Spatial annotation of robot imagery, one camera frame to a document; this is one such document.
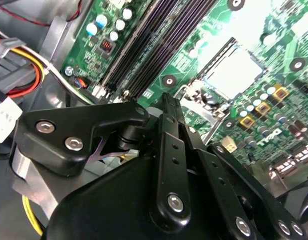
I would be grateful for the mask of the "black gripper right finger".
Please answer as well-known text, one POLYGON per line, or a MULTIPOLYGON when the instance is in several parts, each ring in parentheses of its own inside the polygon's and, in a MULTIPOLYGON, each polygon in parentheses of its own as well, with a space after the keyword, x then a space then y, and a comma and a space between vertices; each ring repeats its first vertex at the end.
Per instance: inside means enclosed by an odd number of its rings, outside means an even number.
POLYGON ((218 144, 206 146, 184 120, 180 101, 175 113, 189 152, 198 158, 215 199, 223 240, 306 240, 306 231, 235 157, 218 144))

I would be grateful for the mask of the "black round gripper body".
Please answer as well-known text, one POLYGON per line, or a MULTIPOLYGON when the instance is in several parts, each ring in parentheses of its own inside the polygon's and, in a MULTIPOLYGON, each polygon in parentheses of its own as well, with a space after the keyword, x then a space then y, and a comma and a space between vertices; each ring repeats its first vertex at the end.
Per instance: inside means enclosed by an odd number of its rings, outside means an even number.
POLYGON ((191 219, 178 233, 163 232, 150 217, 157 163, 139 157, 66 196, 54 210, 46 240, 241 240, 228 229, 205 178, 189 173, 185 161, 171 167, 189 181, 191 219))

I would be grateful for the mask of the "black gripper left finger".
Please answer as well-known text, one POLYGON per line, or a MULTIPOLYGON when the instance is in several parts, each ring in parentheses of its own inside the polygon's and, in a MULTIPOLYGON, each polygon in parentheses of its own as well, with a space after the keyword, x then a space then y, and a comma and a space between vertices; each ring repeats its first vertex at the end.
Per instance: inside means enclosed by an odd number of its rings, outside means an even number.
POLYGON ((57 207, 123 164, 151 157, 157 181, 150 217, 158 227, 185 227, 191 219, 189 182, 169 165, 171 159, 187 163, 174 99, 164 93, 147 109, 123 102, 28 112, 17 124, 13 166, 29 161, 22 180, 41 207, 52 201, 57 207))

